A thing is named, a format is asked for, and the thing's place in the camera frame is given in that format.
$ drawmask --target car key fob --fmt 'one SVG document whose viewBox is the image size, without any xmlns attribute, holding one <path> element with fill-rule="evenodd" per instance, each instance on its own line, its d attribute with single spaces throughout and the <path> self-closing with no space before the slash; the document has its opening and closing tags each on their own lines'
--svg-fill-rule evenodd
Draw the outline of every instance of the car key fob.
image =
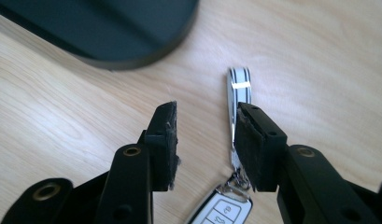
<svg viewBox="0 0 382 224">
<path fill-rule="evenodd" d="M 252 201 L 245 191 L 225 183 L 206 196 L 186 223 L 244 223 L 251 208 Z"/>
</svg>

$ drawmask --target screw hole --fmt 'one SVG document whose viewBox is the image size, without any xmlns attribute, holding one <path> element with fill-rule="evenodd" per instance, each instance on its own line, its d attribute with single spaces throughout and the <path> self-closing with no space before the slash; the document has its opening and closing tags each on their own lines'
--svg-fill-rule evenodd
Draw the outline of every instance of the screw hole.
<svg viewBox="0 0 382 224">
<path fill-rule="evenodd" d="M 124 220 L 132 213 L 132 207 L 128 204 L 124 204 L 115 209 L 112 216 L 116 220 Z"/>
<path fill-rule="evenodd" d="M 351 221 L 360 221 L 361 220 L 360 214 L 356 210 L 351 209 L 351 208 L 342 209 L 341 214 L 342 214 L 342 216 L 344 216 L 345 218 L 347 218 L 348 220 L 351 220 Z"/>
<path fill-rule="evenodd" d="M 138 155 L 140 152 L 141 152 L 141 148 L 139 147 L 129 147 L 123 151 L 123 154 L 125 156 L 135 156 L 135 155 Z"/>
<path fill-rule="evenodd" d="M 56 183 L 48 183 L 41 188 L 37 189 L 33 194 L 33 199 L 36 201 L 45 201 L 60 191 L 60 185 Z"/>
<path fill-rule="evenodd" d="M 312 151 L 306 147 L 298 147 L 297 151 L 298 151 L 299 155 L 304 156 L 304 157 L 315 157 L 316 156 L 314 151 Z"/>
</svg>

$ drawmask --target black object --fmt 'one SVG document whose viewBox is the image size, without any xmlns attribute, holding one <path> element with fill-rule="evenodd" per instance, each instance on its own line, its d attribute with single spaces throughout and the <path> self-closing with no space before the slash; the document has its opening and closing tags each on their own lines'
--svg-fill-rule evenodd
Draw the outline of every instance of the black object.
<svg viewBox="0 0 382 224">
<path fill-rule="evenodd" d="M 179 158 L 177 104 L 160 105 L 136 144 L 121 147 L 112 166 L 73 189 L 63 178 L 34 184 L 2 223 L 152 223 L 152 191 L 172 188 Z"/>
<path fill-rule="evenodd" d="M 378 193 L 345 181 L 316 149 L 287 136 L 255 105 L 239 103 L 234 145 L 258 191 L 276 191 L 284 223 L 382 223 Z"/>
<path fill-rule="evenodd" d="M 0 14 L 106 69 L 153 63 L 185 37 L 199 0 L 0 0 Z"/>
</svg>

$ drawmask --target key strap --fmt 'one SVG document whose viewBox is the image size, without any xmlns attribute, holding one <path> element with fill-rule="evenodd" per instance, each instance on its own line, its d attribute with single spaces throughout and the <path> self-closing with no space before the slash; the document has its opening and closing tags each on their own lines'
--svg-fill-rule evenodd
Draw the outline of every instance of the key strap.
<svg viewBox="0 0 382 224">
<path fill-rule="evenodd" d="M 229 124 L 231 128 L 231 161 L 234 168 L 234 180 L 243 189 L 249 189 L 249 181 L 234 147 L 236 112 L 239 102 L 251 104 L 251 80 L 247 68 L 230 68 L 227 76 Z"/>
</svg>

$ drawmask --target wooden table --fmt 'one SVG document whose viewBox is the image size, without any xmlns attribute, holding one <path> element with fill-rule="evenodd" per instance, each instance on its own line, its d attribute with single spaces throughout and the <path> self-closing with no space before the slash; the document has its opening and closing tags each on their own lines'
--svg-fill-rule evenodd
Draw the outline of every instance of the wooden table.
<svg viewBox="0 0 382 224">
<path fill-rule="evenodd" d="M 191 33 L 132 71 L 91 67 L 0 16 L 0 220 L 49 177 L 78 186 L 136 142 L 156 106 L 176 100 L 173 191 L 156 223 L 183 223 L 232 168 L 225 75 L 247 66 L 252 102 L 320 150 L 343 178 L 382 182 L 382 1 L 201 1 Z M 252 193 L 247 223 L 282 223 L 275 193 Z"/>
</svg>

